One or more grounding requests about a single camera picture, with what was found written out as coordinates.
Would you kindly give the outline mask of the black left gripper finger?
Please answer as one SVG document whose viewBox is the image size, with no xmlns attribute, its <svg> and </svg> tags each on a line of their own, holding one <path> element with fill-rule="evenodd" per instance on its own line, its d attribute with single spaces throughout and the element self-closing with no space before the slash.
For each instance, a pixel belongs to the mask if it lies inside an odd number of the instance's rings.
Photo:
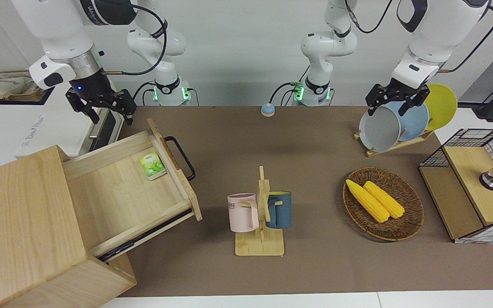
<svg viewBox="0 0 493 308">
<path fill-rule="evenodd" d="M 409 109 L 413 107 L 420 107 L 427 96 L 430 94 L 430 88 L 428 85 L 423 85 L 416 94 L 413 93 L 402 93 L 400 94 L 401 100 L 404 101 L 403 105 L 399 108 L 399 116 L 405 115 Z"/>
<path fill-rule="evenodd" d="M 377 108 L 389 103 L 387 88 L 380 84 L 375 84 L 368 92 L 365 101 L 368 106 L 368 116 L 372 116 Z"/>
</svg>

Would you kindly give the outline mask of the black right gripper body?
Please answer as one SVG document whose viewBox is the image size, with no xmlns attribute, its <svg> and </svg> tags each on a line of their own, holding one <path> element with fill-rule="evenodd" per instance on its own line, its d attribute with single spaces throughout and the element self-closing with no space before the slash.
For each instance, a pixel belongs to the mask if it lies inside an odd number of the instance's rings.
<svg viewBox="0 0 493 308">
<path fill-rule="evenodd" d="M 77 105 L 80 98 L 84 101 L 99 98 L 101 100 L 100 105 L 118 105 L 110 81 L 103 73 L 104 70 L 98 70 L 98 72 L 86 78 L 71 80 L 70 105 Z"/>
</svg>

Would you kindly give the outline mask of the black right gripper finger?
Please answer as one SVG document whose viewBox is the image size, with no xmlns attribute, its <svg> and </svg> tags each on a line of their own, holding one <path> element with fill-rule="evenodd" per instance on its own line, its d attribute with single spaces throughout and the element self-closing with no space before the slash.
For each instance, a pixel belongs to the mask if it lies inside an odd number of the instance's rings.
<svg viewBox="0 0 493 308">
<path fill-rule="evenodd" d="M 110 109 L 122 115 L 126 125 L 133 124 L 136 103 L 128 90 L 112 91 L 110 94 Z"/>
<path fill-rule="evenodd" d="M 98 121 L 100 121 L 100 117 L 93 109 L 92 104 L 85 103 L 73 89 L 69 89 L 66 92 L 66 99 L 68 100 L 72 109 L 74 109 L 75 113 L 83 113 L 90 118 L 93 124 L 98 124 Z"/>
</svg>

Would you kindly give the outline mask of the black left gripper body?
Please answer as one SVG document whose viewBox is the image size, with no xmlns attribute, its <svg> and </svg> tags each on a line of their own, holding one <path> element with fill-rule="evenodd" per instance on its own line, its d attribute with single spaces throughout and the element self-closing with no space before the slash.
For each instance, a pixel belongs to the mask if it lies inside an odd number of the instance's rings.
<svg viewBox="0 0 493 308">
<path fill-rule="evenodd" d="M 400 98 L 400 94 L 402 93 L 416 94 L 420 88 L 421 88 L 420 86 L 418 88 L 411 88 L 410 86 L 403 84 L 403 82 L 400 82 L 395 78 L 391 78 L 389 85 L 387 86 L 387 95 L 389 101 L 403 101 Z"/>
</svg>

